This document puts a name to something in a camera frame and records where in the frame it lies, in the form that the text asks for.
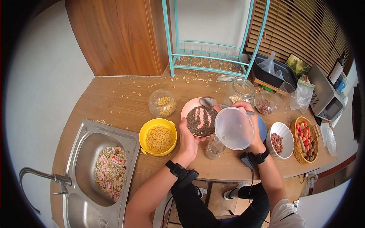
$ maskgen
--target picture frame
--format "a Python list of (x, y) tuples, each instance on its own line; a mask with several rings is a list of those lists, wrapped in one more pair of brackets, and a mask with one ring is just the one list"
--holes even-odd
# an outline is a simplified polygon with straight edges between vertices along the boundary
[(293, 53), (290, 53), (289, 57), (285, 61), (285, 65), (287, 65), (294, 73), (297, 78), (300, 78), (302, 75), (308, 74), (310, 69), (312, 68), (309, 64), (301, 60), (299, 57), (295, 56)]

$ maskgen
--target metal spoon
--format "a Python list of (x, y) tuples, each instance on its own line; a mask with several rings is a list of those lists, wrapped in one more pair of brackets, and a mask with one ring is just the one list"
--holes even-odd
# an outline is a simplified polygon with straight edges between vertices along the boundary
[[(201, 105), (207, 108), (214, 108), (216, 104), (222, 106), (223, 108), (229, 107), (229, 105), (218, 103), (213, 97), (202, 97), (199, 99), (199, 102), (201, 103)], [(249, 110), (246, 110), (246, 113), (252, 116), (255, 115), (255, 112)]]

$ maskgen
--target plastic cup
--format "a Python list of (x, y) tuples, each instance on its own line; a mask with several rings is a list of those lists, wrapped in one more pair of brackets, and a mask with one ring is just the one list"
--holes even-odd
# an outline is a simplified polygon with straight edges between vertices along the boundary
[(244, 150), (253, 141), (255, 130), (245, 111), (229, 107), (220, 111), (215, 118), (215, 134), (232, 150)]
[(288, 82), (283, 82), (279, 90), (275, 93), (278, 102), (278, 109), (282, 112), (292, 103), (296, 103), (296, 90)]

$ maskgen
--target blue bowl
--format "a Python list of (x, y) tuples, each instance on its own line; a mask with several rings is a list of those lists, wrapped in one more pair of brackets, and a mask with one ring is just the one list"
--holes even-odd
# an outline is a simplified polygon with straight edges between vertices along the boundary
[(266, 124), (259, 115), (256, 115), (256, 116), (257, 116), (257, 121), (258, 121), (258, 131), (260, 133), (260, 139), (261, 139), (261, 141), (265, 141), (266, 135), (268, 133)]

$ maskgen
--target faucet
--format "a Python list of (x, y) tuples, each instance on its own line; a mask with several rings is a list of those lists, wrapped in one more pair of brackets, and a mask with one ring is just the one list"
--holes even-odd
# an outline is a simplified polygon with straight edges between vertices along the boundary
[[(38, 170), (29, 168), (29, 167), (24, 167), (19, 172), (19, 182), (20, 182), (20, 186), (21, 186), (23, 192), (24, 192), (24, 189), (23, 189), (23, 176), (26, 173), (32, 173), (34, 175), (37, 175), (37, 176), (40, 176), (40, 177), (44, 177), (44, 178), (53, 180), (56, 183), (59, 183), (59, 187), (61, 189), (61, 192), (54, 193), (54, 195), (66, 195), (66, 194), (68, 194), (66, 185), (71, 186), (71, 184), (72, 184), (71, 178), (69, 178), (69, 177), (64, 177), (64, 176), (61, 176), (61, 175), (58, 175), (58, 174), (49, 175), (49, 174), (40, 172)], [(35, 210), (35, 212), (37, 214), (39, 214), (39, 215), (41, 214), (41, 212), (38, 209), (36, 209), (30, 202), (29, 202), (29, 204), (33, 208), (33, 210)]]

